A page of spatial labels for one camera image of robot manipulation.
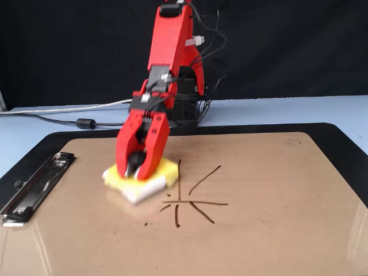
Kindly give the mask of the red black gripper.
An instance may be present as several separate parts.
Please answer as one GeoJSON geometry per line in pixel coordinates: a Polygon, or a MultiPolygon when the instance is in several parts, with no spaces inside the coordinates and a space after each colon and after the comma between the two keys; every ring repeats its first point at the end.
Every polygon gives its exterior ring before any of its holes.
{"type": "Polygon", "coordinates": [[[132,153],[142,149],[145,160],[135,178],[148,179],[155,172],[170,133],[166,116],[170,107],[167,107],[166,101],[175,98],[170,93],[170,87],[175,83],[175,79],[156,80],[149,85],[146,79],[141,90],[133,93],[129,116],[117,135],[116,166],[121,177],[127,178],[134,172],[135,165],[129,165],[128,159],[132,153]]]}

